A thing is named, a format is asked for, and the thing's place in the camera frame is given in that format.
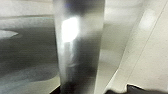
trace blurry object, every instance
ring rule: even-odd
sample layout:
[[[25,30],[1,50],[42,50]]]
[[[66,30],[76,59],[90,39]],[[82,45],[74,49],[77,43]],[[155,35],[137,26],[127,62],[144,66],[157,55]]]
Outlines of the blurry object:
[[[61,94],[94,94],[105,0],[54,0]]]
[[[116,93],[112,90],[108,90],[105,94],[168,94],[168,93],[157,90],[144,90],[134,85],[127,85],[127,92],[125,93]]]

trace white surface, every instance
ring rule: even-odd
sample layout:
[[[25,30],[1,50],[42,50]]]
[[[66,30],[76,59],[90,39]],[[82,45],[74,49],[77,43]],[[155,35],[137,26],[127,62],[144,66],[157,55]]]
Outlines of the white surface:
[[[133,29],[120,67],[109,83],[122,92],[126,84],[168,91],[168,0],[147,0]]]

